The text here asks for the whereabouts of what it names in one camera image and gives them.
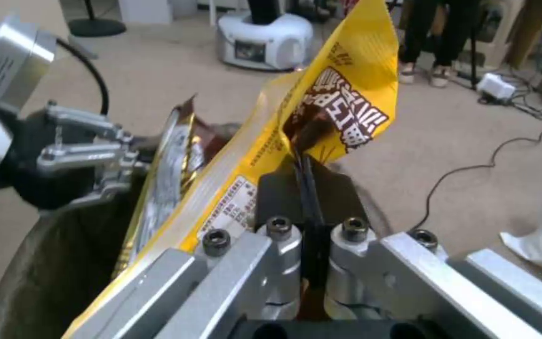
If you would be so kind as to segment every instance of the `white label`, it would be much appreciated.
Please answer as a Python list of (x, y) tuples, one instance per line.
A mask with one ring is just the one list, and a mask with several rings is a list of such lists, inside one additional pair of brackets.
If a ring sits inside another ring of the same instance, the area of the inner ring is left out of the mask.
[(198, 239), (209, 229), (224, 229), (232, 238), (239, 238), (252, 226), (255, 204), (256, 185), (238, 176), (198, 231)]

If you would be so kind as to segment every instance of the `metal clamp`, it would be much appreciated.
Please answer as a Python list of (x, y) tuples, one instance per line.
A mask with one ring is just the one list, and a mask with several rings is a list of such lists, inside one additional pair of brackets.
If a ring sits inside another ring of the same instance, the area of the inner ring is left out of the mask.
[(133, 140), (131, 133), (125, 131), (121, 125), (109, 121), (103, 115), (58, 106), (53, 102), (47, 105), (47, 113), (48, 117), (58, 126), (69, 125), (82, 127), (87, 131), (95, 133), (99, 138), (109, 141), (119, 141), (125, 144)]
[[(147, 169), (137, 161), (138, 152), (133, 152), (131, 133), (114, 124), (107, 117), (81, 110), (69, 109), (50, 102), (47, 105), (49, 119), (56, 124), (55, 143), (41, 151), (37, 166), (43, 172), (56, 172), (76, 168), (96, 168), (93, 191), (73, 200), (69, 208), (86, 206), (111, 200), (116, 194), (131, 188), (131, 176), (135, 169)], [(92, 132), (108, 143), (64, 144), (62, 129), (75, 126)]]

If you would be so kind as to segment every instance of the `power cable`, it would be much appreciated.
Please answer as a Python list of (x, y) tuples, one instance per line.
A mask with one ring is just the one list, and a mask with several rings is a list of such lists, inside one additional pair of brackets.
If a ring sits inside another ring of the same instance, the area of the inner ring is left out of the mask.
[[(478, 100), (478, 103), (481, 104), (481, 105), (505, 105), (505, 106), (513, 107), (514, 109), (517, 109), (521, 113), (528, 114), (528, 115), (532, 116), (533, 118), (536, 118), (537, 120), (542, 121), (542, 107), (541, 108), (533, 107), (533, 106), (529, 105), (527, 103), (527, 100), (526, 100), (528, 95), (535, 92), (534, 88), (531, 85), (531, 81), (526, 80), (526, 79), (524, 79), (523, 77), (521, 77), (519, 75), (516, 75), (514, 73), (513, 69), (511, 69), (511, 68), (510, 68), (510, 74), (505, 75), (505, 77), (511, 77), (512, 79), (516, 80), (518, 82), (518, 84), (523, 86), (522, 89), (517, 89), (516, 90), (516, 92), (521, 92), (521, 93), (515, 94), (514, 97), (512, 97), (512, 99), (509, 102), (505, 103), (505, 104), (499, 103), (497, 101), (483, 100), (482, 98), (480, 98)], [(428, 217), (430, 217), (430, 201), (432, 199), (432, 196), (436, 192), (437, 188), (439, 187), (439, 185), (443, 182), (443, 180), (445, 180), (448, 176), (451, 176), (452, 174), (455, 174), (455, 173), (458, 173), (458, 172), (469, 171), (469, 170), (472, 170), (472, 169), (477, 170), (477, 169), (480, 169), (480, 168), (494, 168), (497, 165), (496, 158), (497, 158), (497, 155), (499, 154), (499, 152), (506, 145), (512, 144), (514, 142), (519, 142), (519, 141), (532, 142), (533, 144), (538, 145), (538, 144), (540, 144), (542, 142), (542, 131), (539, 133), (538, 137), (535, 138), (535, 139), (529, 138), (529, 137), (515, 137), (513, 139), (509, 139), (509, 140), (499, 144), (499, 146), (497, 148), (495, 148), (495, 150), (493, 151), (493, 154), (491, 155), (490, 160), (489, 160), (488, 163), (481, 164), (481, 165), (472, 165), (472, 166), (466, 166), (466, 167), (459, 167), (459, 168), (452, 169), (452, 170), (446, 172), (445, 174), (443, 174), (443, 176), (441, 176), (439, 178), (439, 180), (436, 181), (436, 183), (434, 184), (434, 186), (432, 187), (432, 189), (430, 190), (430, 192), (426, 196), (426, 206), (425, 206), (426, 210), (425, 210), (423, 218), (420, 219), (420, 221), (417, 224), (415, 224), (410, 230), (415, 230), (415, 229), (420, 228), (422, 225), (424, 225), (424, 223), (426, 223), (426, 221), (428, 220)]]
[(99, 73), (99, 71), (97, 71), (96, 67), (93, 66), (92, 62), (90, 62), (86, 56), (84, 56), (78, 49), (69, 45), (69, 43), (64, 41), (61, 37), (56, 37), (56, 43), (82, 62), (82, 64), (84, 64), (84, 66), (88, 69), (89, 73), (91, 73), (93, 79), (95, 79), (97, 82), (99, 93), (102, 97), (102, 106), (99, 113), (101, 115), (108, 115), (108, 109), (110, 109), (110, 97), (108, 96), (108, 86), (106, 86), (102, 75)]

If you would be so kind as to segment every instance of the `snack bag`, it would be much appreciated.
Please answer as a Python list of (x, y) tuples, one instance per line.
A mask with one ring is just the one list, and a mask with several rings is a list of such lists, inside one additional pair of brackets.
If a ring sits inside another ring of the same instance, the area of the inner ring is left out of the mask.
[(312, 64), (267, 83), (254, 111), (193, 183), (137, 259), (66, 336), (169, 247), (193, 251), (210, 228), (233, 237), (251, 225), (256, 183), (296, 152), (327, 163), (372, 141), (396, 117), (398, 41), (383, 0), (361, 0)]

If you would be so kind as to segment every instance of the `robotic arm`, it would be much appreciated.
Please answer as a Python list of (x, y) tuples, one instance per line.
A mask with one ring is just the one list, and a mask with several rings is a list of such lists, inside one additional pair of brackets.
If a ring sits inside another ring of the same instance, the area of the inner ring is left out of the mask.
[[(25, 120), (18, 114), (54, 61), (56, 44), (82, 61), (103, 98), (100, 114), (54, 102)], [(129, 190), (138, 161), (134, 138), (106, 116), (104, 81), (79, 52), (33, 24), (0, 23), (0, 188), (13, 186), (41, 210), (102, 202)]]

